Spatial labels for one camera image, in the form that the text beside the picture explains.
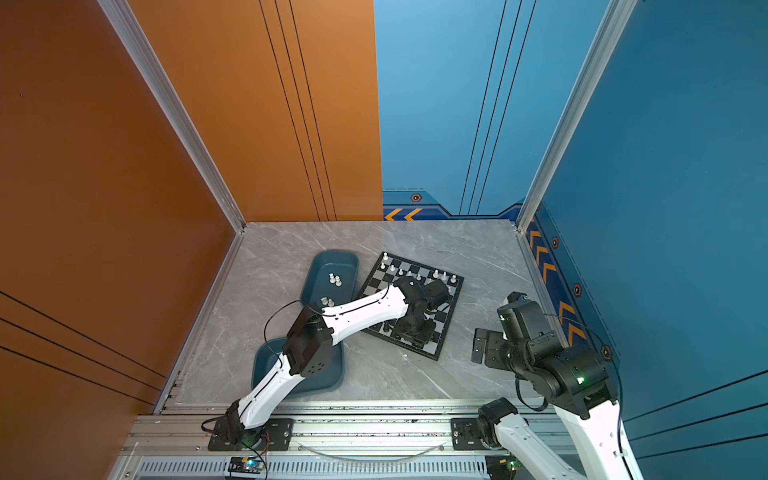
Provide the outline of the black and silver chessboard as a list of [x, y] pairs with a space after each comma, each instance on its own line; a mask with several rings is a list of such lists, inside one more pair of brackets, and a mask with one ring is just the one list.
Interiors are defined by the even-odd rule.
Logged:
[[[431, 267], [415, 260], [410, 260], [388, 252], [386, 253], [390, 257], [389, 263], [386, 264], [387, 269], [379, 269], [383, 255], [383, 252], [381, 252], [375, 265], [372, 267], [366, 279], [363, 281], [362, 286], [358, 290], [358, 298], [369, 296], [378, 291], [385, 290], [389, 284], [397, 281], [400, 278], [397, 273], [399, 269], [402, 269], [405, 276], [411, 276], [422, 284], [428, 284], [435, 280], [441, 280], [441, 275], [443, 272], [446, 272], [448, 279], [444, 283], [449, 289], [450, 302], [444, 303], [434, 313], [428, 314], [429, 317], [435, 320], [436, 328], [430, 340], [426, 344], [414, 343], [395, 334], [393, 332], [393, 327], [396, 320], [387, 320], [378, 324], [374, 324], [368, 327], [365, 330], [365, 333], [437, 361], [442, 352], [453, 313], [458, 303], [458, 297], [463, 286], [464, 277], [451, 271], [437, 269], [436, 267]], [[394, 273], [388, 272], [388, 269], [391, 265], [396, 267]], [[435, 270], [440, 271], [440, 277], [438, 279], [434, 279], [432, 277], [432, 274]], [[452, 275], [457, 276], [456, 284], [450, 283], [450, 278]]]

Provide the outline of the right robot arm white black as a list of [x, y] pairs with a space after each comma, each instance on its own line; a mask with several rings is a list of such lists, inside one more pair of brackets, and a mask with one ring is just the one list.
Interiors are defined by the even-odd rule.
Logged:
[[[586, 479], [640, 479], [643, 474], [621, 418], [620, 389], [593, 348], [564, 346], [541, 306], [513, 292], [497, 315], [506, 346], [504, 366], [528, 381], [553, 407], [576, 448]], [[528, 425], [518, 409], [499, 398], [478, 411], [482, 441], [508, 451], [536, 479], [576, 479], [578, 473]]]

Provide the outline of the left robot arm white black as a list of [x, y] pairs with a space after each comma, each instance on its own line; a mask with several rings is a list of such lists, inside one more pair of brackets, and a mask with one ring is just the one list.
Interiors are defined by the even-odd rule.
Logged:
[[421, 283], [406, 276], [346, 304], [303, 307], [275, 364], [247, 395], [228, 407], [216, 434], [235, 445], [245, 433], [260, 431], [297, 385], [330, 366], [337, 344], [375, 324], [393, 321], [402, 337], [430, 336], [428, 329], [435, 325], [430, 315], [451, 298], [449, 287], [441, 280]]

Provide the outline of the teal tray with white pieces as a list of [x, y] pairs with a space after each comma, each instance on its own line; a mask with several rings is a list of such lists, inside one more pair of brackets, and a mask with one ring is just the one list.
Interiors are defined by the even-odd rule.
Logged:
[[325, 250], [312, 260], [299, 300], [302, 305], [331, 307], [351, 302], [359, 260], [344, 250]]

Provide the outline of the green circuit board right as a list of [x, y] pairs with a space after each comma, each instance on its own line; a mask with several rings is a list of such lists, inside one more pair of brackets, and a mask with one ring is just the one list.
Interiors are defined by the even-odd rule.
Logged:
[[486, 456], [486, 472], [490, 480], [514, 480], [518, 462], [511, 456]]

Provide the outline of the green circuit board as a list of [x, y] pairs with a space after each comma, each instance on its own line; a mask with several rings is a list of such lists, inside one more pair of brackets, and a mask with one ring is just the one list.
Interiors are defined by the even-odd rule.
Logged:
[[511, 456], [486, 456], [486, 472], [490, 480], [514, 480], [518, 462]]
[[226, 479], [267, 479], [269, 470], [265, 462], [256, 456], [229, 458]]

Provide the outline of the teal tray with black pieces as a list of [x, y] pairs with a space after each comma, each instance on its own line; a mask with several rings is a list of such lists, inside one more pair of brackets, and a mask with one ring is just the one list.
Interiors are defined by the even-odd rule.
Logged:
[[[281, 353], [287, 339], [285, 337], [269, 340], [257, 351], [253, 368], [251, 386], [255, 387], [276, 364], [276, 357], [272, 351]], [[314, 395], [331, 392], [340, 387], [345, 374], [344, 368], [344, 347], [340, 343], [335, 345], [332, 350], [331, 363], [323, 372], [302, 381], [288, 395], [289, 398]]]

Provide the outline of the green circuit board left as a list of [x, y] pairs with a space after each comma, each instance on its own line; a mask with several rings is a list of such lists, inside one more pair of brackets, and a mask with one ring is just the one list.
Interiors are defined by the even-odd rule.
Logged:
[[265, 462], [256, 456], [229, 458], [226, 479], [267, 479], [269, 470]]

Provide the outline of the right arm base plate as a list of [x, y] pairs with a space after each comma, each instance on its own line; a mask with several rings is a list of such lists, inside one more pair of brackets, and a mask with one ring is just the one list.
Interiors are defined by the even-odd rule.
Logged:
[[455, 450], [496, 450], [500, 447], [492, 424], [484, 417], [452, 418], [450, 427]]

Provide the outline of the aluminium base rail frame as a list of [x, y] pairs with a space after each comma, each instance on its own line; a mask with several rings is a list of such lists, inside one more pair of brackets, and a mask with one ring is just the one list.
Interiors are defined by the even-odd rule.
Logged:
[[[111, 470], [114, 479], [226, 479], [229, 458], [256, 456], [267, 479], [489, 479], [486, 456], [503, 449], [458, 451], [450, 420], [478, 417], [494, 400], [286, 401], [271, 418], [294, 420], [283, 452], [209, 451], [201, 424], [223, 416], [220, 405], [182, 405], [140, 416]], [[553, 407], [533, 411], [510, 401], [531, 430], [584, 478], [573, 441]], [[534, 478], [518, 462], [515, 479]]]

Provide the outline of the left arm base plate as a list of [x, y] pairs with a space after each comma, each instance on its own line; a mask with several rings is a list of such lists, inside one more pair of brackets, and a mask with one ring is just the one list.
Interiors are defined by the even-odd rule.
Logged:
[[262, 427], [235, 434], [230, 431], [227, 420], [219, 416], [204, 421], [201, 428], [208, 434], [209, 451], [283, 452], [289, 449], [294, 420], [270, 418]]

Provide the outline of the aluminium corner post right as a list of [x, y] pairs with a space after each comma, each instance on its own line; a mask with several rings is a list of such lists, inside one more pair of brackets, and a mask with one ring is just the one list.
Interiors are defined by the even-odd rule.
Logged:
[[609, 2], [515, 221], [519, 233], [533, 220], [637, 3]]

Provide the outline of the aluminium corner post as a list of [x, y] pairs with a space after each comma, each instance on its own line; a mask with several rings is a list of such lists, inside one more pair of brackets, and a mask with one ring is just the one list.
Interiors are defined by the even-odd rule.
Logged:
[[137, 67], [142, 79], [182, 143], [234, 232], [246, 221], [208, 148], [174, 88], [131, 6], [124, 0], [99, 0], [98, 5]]
[[533, 220], [637, 3], [609, 2], [515, 221], [519, 233]]

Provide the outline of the aluminium corner post left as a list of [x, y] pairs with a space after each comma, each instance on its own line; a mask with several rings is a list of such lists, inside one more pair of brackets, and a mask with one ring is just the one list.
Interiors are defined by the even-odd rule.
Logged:
[[208, 148], [174, 88], [131, 6], [124, 0], [99, 0], [98, 5], [137, 67], [142, 79], [182, 143], [234, 232], [246, 221]]

